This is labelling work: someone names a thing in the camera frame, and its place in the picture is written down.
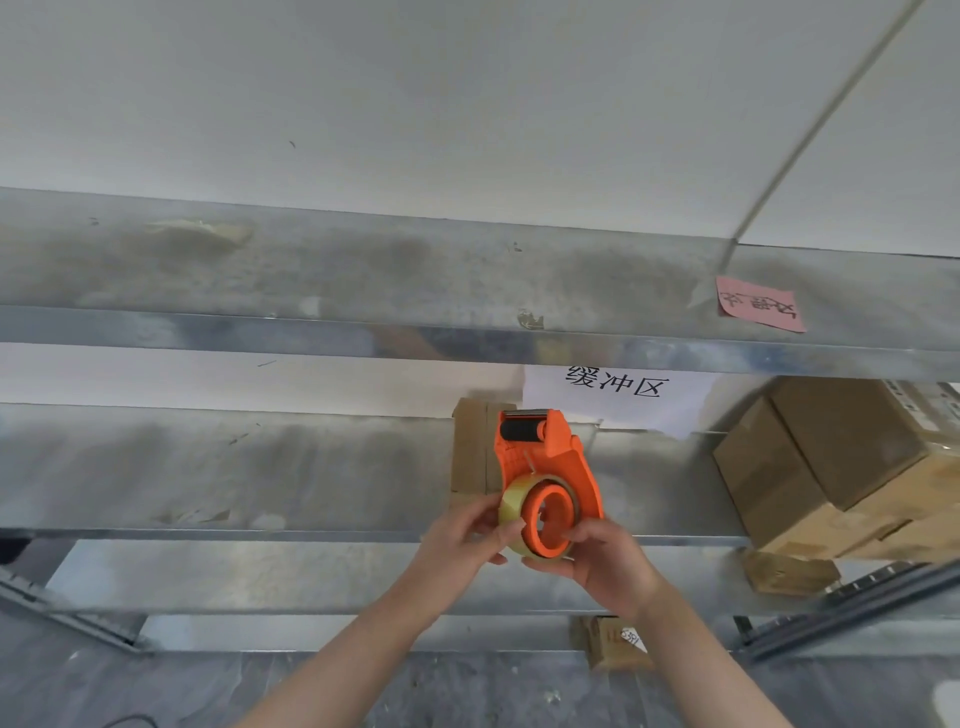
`gray floor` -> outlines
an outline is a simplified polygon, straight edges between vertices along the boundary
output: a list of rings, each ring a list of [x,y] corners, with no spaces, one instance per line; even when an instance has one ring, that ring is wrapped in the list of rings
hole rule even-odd
[[[11,728],[100,728],[130,713],[160,728],[219,728],[305,655],[132,657],[27,613],[0,614],[0,715]],[[797,660],[754,670],[798,728],[939,726],[933,687],[960,661]],[[142,728],[128,723],[125,728]],[[590,674],[575,654],[412,655],[373,728],[683,725],[656,675]]]

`orange tape dispenser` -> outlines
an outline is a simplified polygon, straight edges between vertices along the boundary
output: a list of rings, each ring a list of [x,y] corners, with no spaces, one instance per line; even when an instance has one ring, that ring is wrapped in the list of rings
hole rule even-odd
[[[499,521],[526,525],[510,548],[557,559],[570,549],[566,530],[580,519],[603,518],[603,502],[580,438],[559,409],[500,413],[493,452],[503,473]]]

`forearm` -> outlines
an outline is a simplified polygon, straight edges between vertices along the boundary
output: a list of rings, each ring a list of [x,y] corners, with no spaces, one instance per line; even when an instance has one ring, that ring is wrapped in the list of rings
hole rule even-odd
[[[409,599],[387,592],[235,728],[354,728],[426,626]]]
[[[691,728],[789,728],[776,706],[662,577],[634,623]]]

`cardboard box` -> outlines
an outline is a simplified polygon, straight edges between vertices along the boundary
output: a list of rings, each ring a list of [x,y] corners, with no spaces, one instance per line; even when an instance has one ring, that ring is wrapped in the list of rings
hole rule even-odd
[[[897,525],[833,505],[766,398],[747,410],[713,457],[757,550],[832,558]]]
[[[919,521],[960,502],[960,399],[950,390],[792,376],[770,398],[841,511]]]
[[[461,398],[453,409],[453,457],[450,505],[456,506],[503,488],[500,464],[493,452],[493,434],[503,410],[515,404]]]
[[[642,647],[623,639],[630,625],[620,617],[585,617],[587,662],[591,669],[654,669],[654,661]]]
[[[911,521],[845,556],[856,559],[943,562],[960,559],[960,507]]]
[[[811,596],[840,579],[832,561],[805,561],[753,550],[744,551],[741,561],[747,581],[762,594]]]

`left hand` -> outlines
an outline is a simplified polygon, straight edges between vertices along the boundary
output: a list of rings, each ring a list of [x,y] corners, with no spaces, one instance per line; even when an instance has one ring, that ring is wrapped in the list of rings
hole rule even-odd
[[[487,562],[507,563],[500,551],[519,537],[523,520],[496,525],[501,494],[480,497],[433,522],[388,595],[410,605],[425,629],[467,590]],[[486,534],[472,540],[473,533]]]

